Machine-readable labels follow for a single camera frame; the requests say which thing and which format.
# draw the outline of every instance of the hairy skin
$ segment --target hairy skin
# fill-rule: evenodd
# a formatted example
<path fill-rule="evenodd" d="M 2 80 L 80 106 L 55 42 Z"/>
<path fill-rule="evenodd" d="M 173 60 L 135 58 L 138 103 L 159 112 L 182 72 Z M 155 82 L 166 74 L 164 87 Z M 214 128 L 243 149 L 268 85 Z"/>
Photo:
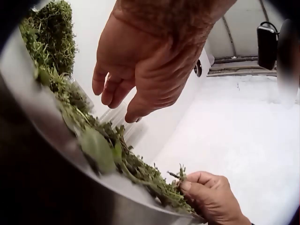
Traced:
<path fill-rule="evenodd" d="M 125 116 L 129 123 L 171 106 L 213 25 L 235 2 L 117 0 L 98 44 L 94 93 L 116 108 L 136 86 Z"/>

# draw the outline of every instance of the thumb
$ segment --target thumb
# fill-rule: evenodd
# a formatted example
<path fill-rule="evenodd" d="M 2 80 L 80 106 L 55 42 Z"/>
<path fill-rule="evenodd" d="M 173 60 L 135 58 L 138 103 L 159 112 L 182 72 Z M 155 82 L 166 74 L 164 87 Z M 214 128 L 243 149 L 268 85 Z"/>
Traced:
<path fill-rule="evenodd" d="M 209 194 L 210 189 L 205 187 L 202 184 L 199 183 L 192 183 L 189 181 L 183 181 L 180 185 L 180 188 L 184 195 L 187 195 L 188 197 L 204 201 L 204 199 L 207 198 L 207 195 Z"/>
<path fill-rule="evenodd" d="M 92 80 L 92 89 L 95 95 L 100 95 L 103 92 L 105 77 L 107 73 L 108 71 L 104 70 L 97 62 L 94 69 L 93 80 Z"/>
<path fill-rule="evenodd" d="M 125 121 L 127 123 L 138 122 L 142 117 L 149 115 L 153 111 L 155 110 L 151 108 L 147 99 L 142 98 L 139 91 L 137 91 L 127 107 Z"/>

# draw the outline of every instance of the white surface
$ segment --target white surface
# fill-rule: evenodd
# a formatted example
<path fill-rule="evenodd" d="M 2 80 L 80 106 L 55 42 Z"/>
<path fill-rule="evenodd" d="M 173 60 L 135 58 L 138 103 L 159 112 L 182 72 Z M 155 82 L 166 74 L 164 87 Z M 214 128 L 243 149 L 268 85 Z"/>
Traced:
<path fill-rule="evenodd" d="M 298 103 L 278 101 L 276 78 L 207 78 L 173 136 L 154 160 L 167 171 L 227 176 L 252 223 L 286 224 L 299 205 Z"/>

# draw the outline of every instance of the green herb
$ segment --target green herb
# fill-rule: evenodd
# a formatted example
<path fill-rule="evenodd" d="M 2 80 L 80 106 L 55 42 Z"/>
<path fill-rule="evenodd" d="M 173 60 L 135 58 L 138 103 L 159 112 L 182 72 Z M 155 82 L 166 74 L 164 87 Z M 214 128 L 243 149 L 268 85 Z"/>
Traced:
<path fill-rule="evenodd" d="M 178 183 L 166 183 L 155 165 L 147 165 L 130 151 L 132 146 L 124 141 L 124 126 L 113 129 L 110 122 L 101 124 L 94 118 L 86 96 L 70 82 L 76 53 L 70 5 L 65 1 L 50 2 L 39 12 L 30 11 L 19 27 L 36 68 L 34 78 L 54 93 L 66 125 L 97 169 L 102 174 L 119 171 L 135 184 L 143 185 L 163 206 L 195 214 Z M 182 181 L 185 168 L 170 175 Z"/>

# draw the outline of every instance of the finger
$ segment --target finger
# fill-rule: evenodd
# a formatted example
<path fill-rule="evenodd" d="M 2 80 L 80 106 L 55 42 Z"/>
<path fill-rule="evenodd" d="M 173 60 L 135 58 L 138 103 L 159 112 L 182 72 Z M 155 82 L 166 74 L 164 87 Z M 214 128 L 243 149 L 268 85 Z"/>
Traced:
<path fill-rule="evenodd" d="M 142 117 L 149 115 L 153 111 L 154 109 L 151 107 L 151 104 L 137 92 L 128 105 L 125 121 L 127 123 L 138 122 Z"/>
<path fill-rule="evenodd" d="M 111 109 L 117 108 L 124 98 L 128 95 L 128 93 L 135 86 L 134 79 L 132 80 L 122 80 L 119 86 L 116 88 L 115 93 L 113 95 L 111 103 L 108 105 Z"/>
<path fill-rule="evenodd" d="M 189 181 L 182 182 L 180 188 L 184 195 L 187 195 L 189 198 L 197 201 L 204 201 L 207 198 L 210 190 L 202 184 L 192 183 Z"/>
<path fill-rule="evenodd" d="M 122 79 L 114 74 L 109 74 L 107 81 L 104 86 L 104 90 L 101 96 L 101 101 L 104 105 L 108 106 L 111 104 L 113 100 L 113 96 L 115 93 L 115 90 L 120 85 Z"/>
<path fill-rule="evenodd" d="M 108 71 L 104 70 L 97 62 L 94 68 L 92 89 L 95 95 L 100 95 L 104 89 L 105 77 Z"/>
<path fill-rule="evenodd" d="M 200 183 L 208 188 L 213 187 L 218 180 L 219 176 L 204 171 L 198 171 L 187 175 L 187 181 Z"/>

